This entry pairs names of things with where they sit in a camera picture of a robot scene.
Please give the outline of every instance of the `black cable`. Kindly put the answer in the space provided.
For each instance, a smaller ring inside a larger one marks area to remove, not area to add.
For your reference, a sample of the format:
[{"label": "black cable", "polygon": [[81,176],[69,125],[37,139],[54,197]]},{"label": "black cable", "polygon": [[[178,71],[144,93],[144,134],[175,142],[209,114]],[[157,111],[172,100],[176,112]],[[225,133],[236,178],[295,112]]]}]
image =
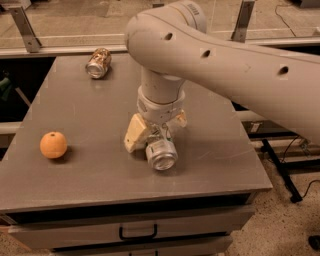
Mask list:
[{"label": "black cable", "polygon": [[311,181],[311,182],[309,183],[309,186],[308,186],[308,188],[307,188],[306,192],[305,192],[305,193],[304,193],[304,195],[302,196],[302,198],[305,198],[305,197],[307,196],[308,191],[309,191],[309,189],[310,189],[310,187],[311,187],[312,183],[315,183],[315,182],[319,182],[319,183],[320,183],[320,180],[313,180],[313,181]]},{"label": "black cable", "polygon": [[290,144],[288,145],[288,147],[286,148],[286,150],[284,151],[283,157],[282,157],[282,160],[281,160],[282,163],[285,162],[284,160],[286,159],[286,154],[287,154],[288,149],[291,147],[292,143],[295,142],[295,140],[298,139],[299,137],[300,137],[300,135],[298,135],[297,137],[295,137],[295,138],[290,142]]},{"label": "black cable", "polygon": [[297,35],[293,32],[293,30],[291,29],[291,27],[288,25],[288,23],[284,20],[284,18],[278,13],[278,7],[289,7],[292,6],[292,4],[289,5],[277,5],[276,8],[274,9],[274,12],[276,13],[276,15],[282,20],[282,22],[284,24],[286,24],[286,26],[290,29],[291,33],[294,35],[294,37],[297,37]]}]

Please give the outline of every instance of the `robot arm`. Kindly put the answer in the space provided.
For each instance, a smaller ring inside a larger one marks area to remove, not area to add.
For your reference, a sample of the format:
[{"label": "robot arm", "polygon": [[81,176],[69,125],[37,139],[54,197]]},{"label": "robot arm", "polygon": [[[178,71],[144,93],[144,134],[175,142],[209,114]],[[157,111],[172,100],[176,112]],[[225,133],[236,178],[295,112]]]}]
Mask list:
[{"label": "robot arm", "polygon": [[320,144],[320,58],[218,40],[205,27],[201,8],[191,1],[129,22],[127,49],[144,70],[141,115],[155,123],[173,118],[187,79]]}]

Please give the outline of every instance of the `silver can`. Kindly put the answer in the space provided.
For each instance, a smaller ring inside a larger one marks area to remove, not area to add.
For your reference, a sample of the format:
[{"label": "silver can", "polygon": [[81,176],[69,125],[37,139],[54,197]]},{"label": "silver can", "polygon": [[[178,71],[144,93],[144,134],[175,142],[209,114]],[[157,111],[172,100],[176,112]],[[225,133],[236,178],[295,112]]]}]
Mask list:
[{"label": "silver can", "polygon": [[104,77],[111,63],[111,53],[105,48],[98,48],[86,65],[87,73],[94,79]]}]

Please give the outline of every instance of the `black metal frame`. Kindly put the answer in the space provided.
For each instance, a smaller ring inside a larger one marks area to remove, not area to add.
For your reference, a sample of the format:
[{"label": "black metal frame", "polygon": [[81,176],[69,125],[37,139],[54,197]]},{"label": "black metal frame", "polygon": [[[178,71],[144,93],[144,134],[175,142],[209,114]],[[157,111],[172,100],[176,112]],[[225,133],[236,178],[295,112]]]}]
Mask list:
[{"label": "black metal frame", "polygon": [[[302,201],[302,197],[297,190],[296,186],[291,180],[290,174],[297,174],[297,173],[309,173],[311,168],[320,167],[320,159],[317,160],[307,160],[307,161],[296,161],[290,163],[282,163],[280,162],[279,158],[273,151],[272,147],[270,146],[267,139],[262,140],[263,147],[261,148],[262,152],[268,152],[271,160],[277,167],[279,174],[281,175],[282,179],[285,182],[286,188],[291,192],[291,202],[297,203]],[[303,169],[303,171],[296,172],[294,169]]]}]

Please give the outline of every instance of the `orange fruit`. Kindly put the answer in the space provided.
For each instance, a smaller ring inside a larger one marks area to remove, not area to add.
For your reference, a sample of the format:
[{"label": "orange fruit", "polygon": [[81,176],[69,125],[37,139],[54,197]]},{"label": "orange fruit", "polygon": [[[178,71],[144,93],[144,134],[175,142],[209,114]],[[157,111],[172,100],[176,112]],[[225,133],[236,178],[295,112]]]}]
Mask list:
[{"label": "orange fruit", "polygon": [[50,159],[63,156],[67,148],[67,140],[60,132],[46,133],[40,141],[41,153]]}]

